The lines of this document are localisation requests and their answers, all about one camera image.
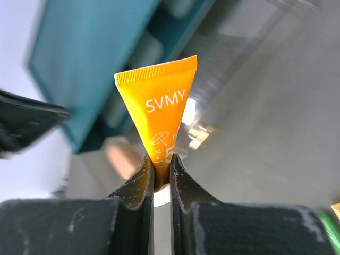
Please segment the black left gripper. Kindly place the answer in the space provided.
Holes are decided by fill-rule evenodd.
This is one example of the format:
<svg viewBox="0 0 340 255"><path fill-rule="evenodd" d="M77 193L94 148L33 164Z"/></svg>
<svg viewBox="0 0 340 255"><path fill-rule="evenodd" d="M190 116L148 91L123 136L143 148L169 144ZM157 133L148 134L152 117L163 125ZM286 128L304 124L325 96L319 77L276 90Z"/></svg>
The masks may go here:
<svg viewBox="0 0 340 255"><path fill-rule="evenodd" d="M1 159L18 154L70 117L62 106L1 90Z"/></svg>

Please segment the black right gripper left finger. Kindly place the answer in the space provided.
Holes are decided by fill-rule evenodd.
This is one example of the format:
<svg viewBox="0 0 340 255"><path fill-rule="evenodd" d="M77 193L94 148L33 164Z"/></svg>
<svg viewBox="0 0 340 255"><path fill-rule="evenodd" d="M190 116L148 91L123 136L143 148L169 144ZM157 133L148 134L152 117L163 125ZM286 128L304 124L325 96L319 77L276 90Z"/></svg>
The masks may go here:
<svg viewBox="0 0 340 255"><path fill-rule="evenodd" d="M1 203L1 254L153 254L154 166L103 199L13 199Z"/></svg>

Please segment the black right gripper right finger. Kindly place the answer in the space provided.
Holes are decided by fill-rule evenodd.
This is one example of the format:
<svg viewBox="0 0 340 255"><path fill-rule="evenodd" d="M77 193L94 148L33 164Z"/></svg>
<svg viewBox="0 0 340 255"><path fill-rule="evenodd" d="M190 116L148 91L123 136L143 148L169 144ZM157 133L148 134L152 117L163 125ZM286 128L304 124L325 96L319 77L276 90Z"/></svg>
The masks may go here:
<svg viewBox="0 0 340 255"><path fill-rule="evenodd" d="M299 205L224 203L170 164L173 254L331 254L321 220Z"/></svg>

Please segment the orange sunscreen tube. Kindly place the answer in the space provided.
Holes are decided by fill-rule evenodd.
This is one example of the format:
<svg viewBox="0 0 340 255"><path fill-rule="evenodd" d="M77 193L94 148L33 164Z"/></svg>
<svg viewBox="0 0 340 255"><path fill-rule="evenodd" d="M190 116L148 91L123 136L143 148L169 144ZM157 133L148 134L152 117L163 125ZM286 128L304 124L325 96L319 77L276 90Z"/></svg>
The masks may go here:
<svg viewBox="0 0 340 255"><path fill-rule="evenodd" d="M115 73L115 85L155 167L154 207L170 202L169 170L197 56Z"/></svg>

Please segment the black gold lipstick case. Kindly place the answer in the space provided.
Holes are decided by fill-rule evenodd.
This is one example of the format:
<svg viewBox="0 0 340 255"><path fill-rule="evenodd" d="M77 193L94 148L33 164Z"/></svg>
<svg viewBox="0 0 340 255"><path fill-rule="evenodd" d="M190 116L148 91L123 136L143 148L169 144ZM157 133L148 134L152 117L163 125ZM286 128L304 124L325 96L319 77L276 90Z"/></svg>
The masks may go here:
<svg viewBox="0 0 340 255"><path fill-rule="evenodd" d="M338 217L338 219L340 219L340 203L336 203L331 205L332 210L334 211L334 213L336 214L336 216Z"/></svg>

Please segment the clear top drawer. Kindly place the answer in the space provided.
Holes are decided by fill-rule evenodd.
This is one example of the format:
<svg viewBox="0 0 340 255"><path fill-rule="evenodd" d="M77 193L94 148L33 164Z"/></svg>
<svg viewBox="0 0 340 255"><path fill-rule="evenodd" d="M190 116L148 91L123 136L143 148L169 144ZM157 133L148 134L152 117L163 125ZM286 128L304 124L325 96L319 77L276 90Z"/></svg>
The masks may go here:
<svg viewBox="0 0 340 255"><path fill-rule="evenodd" d="M321 1L215 1L183 49L197 55L199 68L175 150L181 157L194 148L203 126L209 139L220 127L239 92L301 30Z"/></svg>

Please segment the teal drawer organizer box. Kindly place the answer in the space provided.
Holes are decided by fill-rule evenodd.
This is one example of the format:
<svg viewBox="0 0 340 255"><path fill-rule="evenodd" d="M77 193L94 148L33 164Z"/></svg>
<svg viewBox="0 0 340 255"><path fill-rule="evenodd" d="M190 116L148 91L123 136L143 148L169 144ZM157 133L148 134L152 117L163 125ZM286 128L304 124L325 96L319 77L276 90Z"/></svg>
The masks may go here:
<svg viewBox="0 0 340 255"><path fill-rule="evenodd" d="M131 124L128 113L112 129L98 117L142 34L161 42L160 62L172 61L212 5L181 1L184 17L177 18L160 1L46 2L28 68L49 103L71 110L63 132L74 153L99 149Z"/></svg>

